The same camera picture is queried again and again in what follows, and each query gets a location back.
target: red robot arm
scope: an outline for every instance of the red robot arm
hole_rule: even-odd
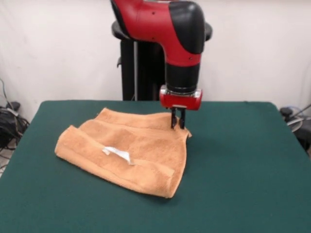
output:
[[[206,36],[200,6],[177,0],[111,0],[111,3],[123,33],[133,40],[157,42],[163,47],[166,85],[160,90],[161,104],[174,109],[173,113],[180,109],[182,116],[185,109],[199,109],[202,91],[197,90],[197,84]]]

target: orange towel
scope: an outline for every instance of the orange towel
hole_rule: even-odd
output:
[[[135,115],[108,109],[59,137],[58,157],[136,192],[172,198],[186,165],[188,130],[170,128],[171,114]],[[126,151],[131,163],[105,147]]]

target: towel label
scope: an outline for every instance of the towel label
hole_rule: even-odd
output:
[[[106,155],[109,155],[111,152],[112,153],[115,153],[116,155],[118,155],[119,157],[125,159],[129,165],[133,165],[131,163],[131,158],[130,158],[130,153],[126,152],[126,151],[122,151],[122,150],[118,150],[117,148],[114,148],[114,147],[104,147],[103,148],[103,152],[106,154]]]

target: towel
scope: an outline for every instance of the towel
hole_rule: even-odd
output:
[[[55,154],[82,170],[121,187],[172,198],[186,165],[187,129],[171,129],[171,114],[136,115],[104,108],[79,128],[58,138]],[[130,162],[116,152],[127,152]]]

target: terry cloth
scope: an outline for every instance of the terry cloth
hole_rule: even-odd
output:
[[[104,108],[59,137],[58,157],[124,188],[172,198],[186,165],[190,132],[171,129],[171,114],[136,115]],[[106,147],[129,153],[130,162]]]

